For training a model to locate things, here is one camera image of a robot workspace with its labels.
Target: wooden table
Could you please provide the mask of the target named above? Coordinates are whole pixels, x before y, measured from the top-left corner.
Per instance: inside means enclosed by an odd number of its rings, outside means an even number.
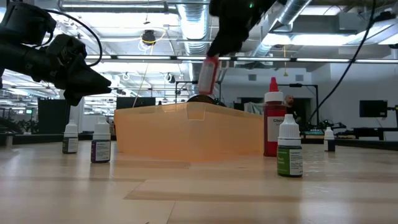
[[[304,145],[303,178],[290,179],[275,158],[91,164],[90,142],[79,147],[0,149],[0,223],[398,223],[395,151]]]

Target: white bottle cap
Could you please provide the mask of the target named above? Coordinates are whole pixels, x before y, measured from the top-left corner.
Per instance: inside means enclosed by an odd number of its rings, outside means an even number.
[[[109,124],[104,116],[98,118],[98,123],[94,127],[94,134],[111,134]]]
[[[67,134],[75,134],[77,133],[77,125],[74,120],[70,120],[69,124],[65,126],[65,133]]]
[[[333,133],[333,131],[331,130],[330,127],[326,128],[324,139],[326,139],[326,140],[334,140],[335,139],[335,134]]]
[[[268,92],[264,96],[264,102],[271,102],[271,101],[284,101],[284,93],[282,92]]]
[[[301,146],[299,125],[292,114],[286,114],[284,122],[279,126],[278,145]]]

